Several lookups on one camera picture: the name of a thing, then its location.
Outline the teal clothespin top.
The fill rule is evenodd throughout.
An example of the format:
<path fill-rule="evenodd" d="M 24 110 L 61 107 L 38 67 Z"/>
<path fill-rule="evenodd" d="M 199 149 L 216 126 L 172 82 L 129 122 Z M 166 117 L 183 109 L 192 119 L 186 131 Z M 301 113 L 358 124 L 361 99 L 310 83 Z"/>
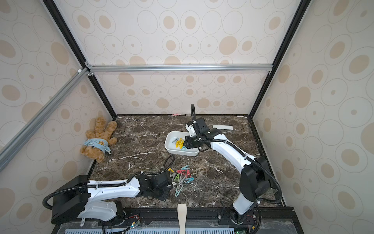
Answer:
<path fill-rule="evenodd" d="M 181 168 L 181 170 L 189 170 L 189 169 L 190 169 L 189 165 L 186 165 L 186 166 Z"/>

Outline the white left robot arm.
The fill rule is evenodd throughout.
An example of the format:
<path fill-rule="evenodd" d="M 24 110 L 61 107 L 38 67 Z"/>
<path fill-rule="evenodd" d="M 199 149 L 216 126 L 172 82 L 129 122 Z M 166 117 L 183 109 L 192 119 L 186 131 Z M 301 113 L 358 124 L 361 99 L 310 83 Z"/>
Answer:
<path fill-rule="evenodd" d="M 145 197 L 165 201 L 172 188 L 168 171 L 140 172 L 130 179 L 113 181 L 89 180 L 86 175 L 79 175 L 47 195 L 42 204 L 52 211 L 54 225 L 85 218 L 119 226 L 126 216 L 119 198 Z"/>

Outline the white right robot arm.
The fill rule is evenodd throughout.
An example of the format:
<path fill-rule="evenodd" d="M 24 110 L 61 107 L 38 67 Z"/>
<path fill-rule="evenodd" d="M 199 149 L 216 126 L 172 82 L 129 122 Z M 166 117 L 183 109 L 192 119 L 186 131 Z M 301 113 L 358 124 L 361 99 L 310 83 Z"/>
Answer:
<path fill-rule="evenodd" d="M 258 203 L 278 204 L 282 200 L 280 184 L 270 172 L 268 161 L 256 158 L 236 146 L 224 133 L 206 125 L 203 118 L 193 119 L 186 124 L 189 135 L 184 146 L 200 149 L 207 146 L 227 159 L 240 173 L 240 193 L 232 204 L 237 215 L 244 215 Z"/>

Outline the teal clothespin cluster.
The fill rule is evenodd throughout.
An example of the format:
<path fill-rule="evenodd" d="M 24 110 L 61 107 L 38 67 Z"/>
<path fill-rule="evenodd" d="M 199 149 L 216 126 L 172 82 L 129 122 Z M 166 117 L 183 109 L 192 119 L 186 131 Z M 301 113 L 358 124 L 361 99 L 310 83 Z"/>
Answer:
<path fill-rule="evenodd" d="M 185 184 L 192 183 L 193 181 L 194 181 L 194 178 L 193 178 L 193 177 L 185 178 L 185 179 L 183 180 L 183 182 L 184 182 Z"/>

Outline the white plastic storage box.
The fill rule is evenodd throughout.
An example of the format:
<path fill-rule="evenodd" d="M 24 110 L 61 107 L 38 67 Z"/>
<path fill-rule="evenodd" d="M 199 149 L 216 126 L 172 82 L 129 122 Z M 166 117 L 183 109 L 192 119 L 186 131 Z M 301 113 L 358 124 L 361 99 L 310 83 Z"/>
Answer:
<path fill-rule="evenodd" d="M 165 148 L 170 154 L 175 155 L 182 155 L 182 156 L 197 156 L 199 154 L 199 150 L 197 148 L 188 149 L 187 147 L 183 147 L 182 149 L 176 148 L 175 144 L 172 141 L 175 138 L 183 139 L 185 141 L 185 137 L 189 136 L 188 132 L 178 132 L 178 131 L 171 131 L 168 133 L 166 140 L 165 140 Z"/>

